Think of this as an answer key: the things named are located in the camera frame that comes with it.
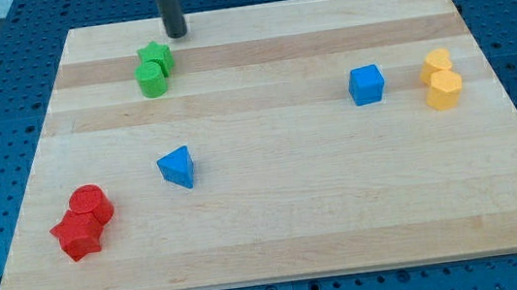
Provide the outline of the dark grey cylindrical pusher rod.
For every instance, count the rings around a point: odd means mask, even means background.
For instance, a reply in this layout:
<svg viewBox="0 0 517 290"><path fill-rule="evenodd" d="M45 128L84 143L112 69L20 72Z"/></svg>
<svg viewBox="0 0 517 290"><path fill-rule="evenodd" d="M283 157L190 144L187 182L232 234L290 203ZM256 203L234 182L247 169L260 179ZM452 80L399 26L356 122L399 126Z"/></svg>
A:
<svg viewBox="0 0 517 290"><path fill-rule="evenodd" d="M155 0L158 12L169 38L182 38L187 32L187 24L179 0Z"/></svg>

